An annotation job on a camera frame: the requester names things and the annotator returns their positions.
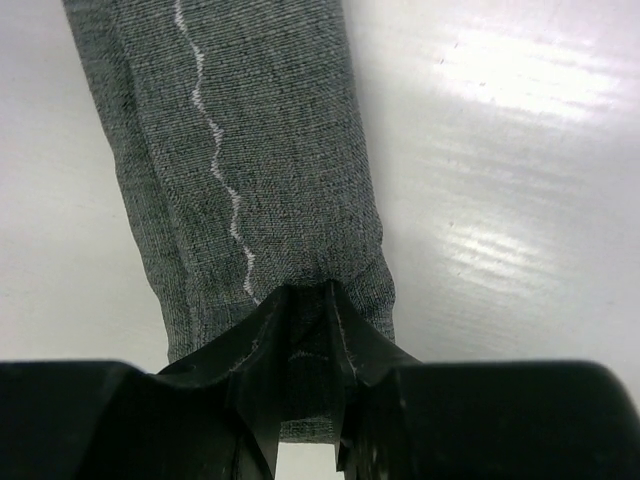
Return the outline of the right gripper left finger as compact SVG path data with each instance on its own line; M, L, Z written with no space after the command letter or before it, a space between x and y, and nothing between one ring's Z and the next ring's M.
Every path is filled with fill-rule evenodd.
M271 479L283 420L286 287L156 374L119 361L1 366L5 479Z

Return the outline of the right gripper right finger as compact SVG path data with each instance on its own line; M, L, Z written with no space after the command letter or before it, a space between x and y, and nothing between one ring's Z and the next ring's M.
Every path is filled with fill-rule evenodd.
M604 366L418 361L324 287L348 479L635 479L639 416Z

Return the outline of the grey cloth napkin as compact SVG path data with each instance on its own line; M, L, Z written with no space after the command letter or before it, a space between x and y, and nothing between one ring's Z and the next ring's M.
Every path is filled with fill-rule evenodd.
M328 444L324 282L392 337L338 1L67 1L177 361L295 288L281 438Z

